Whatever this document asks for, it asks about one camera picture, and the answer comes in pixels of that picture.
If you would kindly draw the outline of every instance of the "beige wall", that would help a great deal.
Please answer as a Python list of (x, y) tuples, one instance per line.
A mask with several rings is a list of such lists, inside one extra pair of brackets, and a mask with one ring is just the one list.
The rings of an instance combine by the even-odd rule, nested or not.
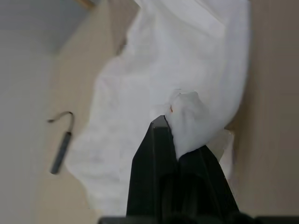
[(299, 215), (299, 1), (252, 0), (234, 188), (252, 215)]
[(56, 52), (87, 11), (73, 0), (0, 1), (0, 223), (32, 224)]
[(109, 0), (111, 31), (114, 50), (125, 43), (126, 32), (135, 18), (139, 6), (134, 0)]
[[(51, 81), (50, 114), (72, 111), (76, 115), (74, 138), (89, 118), (93, 83), (114, 55), (107, 0), (91, 12), (57, 57)], [(49, 169), (69, 118), (49, 127), (45, 167), (36, 205), (38, 224), (95, 224), (100, 214), (90, 210), (82, 185), (65, 168), (59, 175)]]

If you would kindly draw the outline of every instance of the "black plastic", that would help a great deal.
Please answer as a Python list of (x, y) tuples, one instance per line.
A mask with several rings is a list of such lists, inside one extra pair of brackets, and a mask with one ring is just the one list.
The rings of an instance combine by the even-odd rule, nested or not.
[(127, 217), (103, 217), (99, 224), (178, 223), (299, 224), (299, 219), (240, 213), (213, 153), (203, 146), (177, 161), (171, 129), (160, 116), (132, 161)]

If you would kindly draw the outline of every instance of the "white cloth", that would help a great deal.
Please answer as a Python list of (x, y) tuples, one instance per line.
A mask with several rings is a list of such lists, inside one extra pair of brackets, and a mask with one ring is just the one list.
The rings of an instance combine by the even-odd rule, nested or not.
[(132, 158), (177, 89), (197, 92), (206, 108), (200, 146), (231, 120), (246, 79), (247, 0), (136, 2), (128, 44), (97, 78), (89, 124), (66, 160), (104, 215), (125, 215)]

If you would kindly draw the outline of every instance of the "gray wall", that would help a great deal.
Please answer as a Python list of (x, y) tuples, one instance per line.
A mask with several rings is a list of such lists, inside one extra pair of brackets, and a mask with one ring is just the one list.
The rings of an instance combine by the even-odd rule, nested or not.
[(73, 0), (0, 0), (0, 223), (33, 223), (55, 52), (86, 15)]

